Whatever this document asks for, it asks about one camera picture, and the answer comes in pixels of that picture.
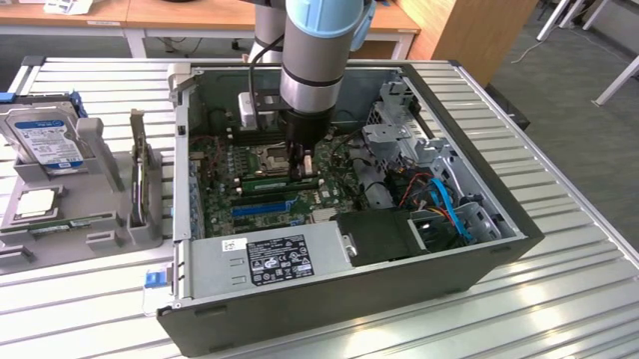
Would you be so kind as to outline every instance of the red cable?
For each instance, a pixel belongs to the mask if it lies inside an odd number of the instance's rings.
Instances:
[[[415,182],[415,180],[417,179],[417,177],[420,176],[428,176],[428,177],[432,177],[431,174],[415,174],[411,178],[411,181],[408,182],[408,187],[407,187],[407,191],[404,192],[403,194],[403,197],[401,197],[401,201],[399,202],[399,207],[401,207],[404,201],[407,200],[407,196],[408,196],[408,192],[411,192],[411,187],[412,187],[412,183]]]
[[[448,214],[448,212],[444,210],[444,208],[441,207],[437,207],[437,209],[441,211],[441,213],[445,215],[445,217],[448,218],[448,221],[451,221],[451,224],[455,226],[455,222],[452,221],[452,217],[451,215]]]

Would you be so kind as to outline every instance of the hard drive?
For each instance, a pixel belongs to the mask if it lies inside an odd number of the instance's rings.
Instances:
[[[85,170],[89,148],[77,139],[70,102],[0,105],[0,132],[22,164],[40,163],[50,175]]]

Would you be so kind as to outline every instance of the metal table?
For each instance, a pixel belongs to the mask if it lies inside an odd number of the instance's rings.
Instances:
[[[74,87],[88,113],[106,125],[114,152],[130,148],[129,109],[146,111],[149,142],[164,151],[169,238],[173,115],[165,101],[166,66],[162,60],[49,58],[41,67],[21,68],[12,88],[44,93]],[[444,61],[415,62],[415,67],[545,239],[464,293],[208,358],[636,357],[637,253],[467,72]],[[428,124],[437,133],[433,122]],[[12,158],[10,148],[0,147],[4,196],[13,183]],[[149,251],[0,277],[0,358],[180,357],[157,321],[141,312],[142,275],[170,260],[170,246],[166,240]]]

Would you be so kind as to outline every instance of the warning label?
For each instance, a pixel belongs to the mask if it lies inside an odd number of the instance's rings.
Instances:
[[[247,254],[256,286],[315,274],[303,235],[247,243]]]

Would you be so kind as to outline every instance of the blue latch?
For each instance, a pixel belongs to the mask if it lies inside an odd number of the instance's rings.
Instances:
[[[16,98],[13,92],[0,92],[0,103],[12,103]]]
[[[152,271],[146,273],[144,288],[158,288],[166,286],[166,271]]]

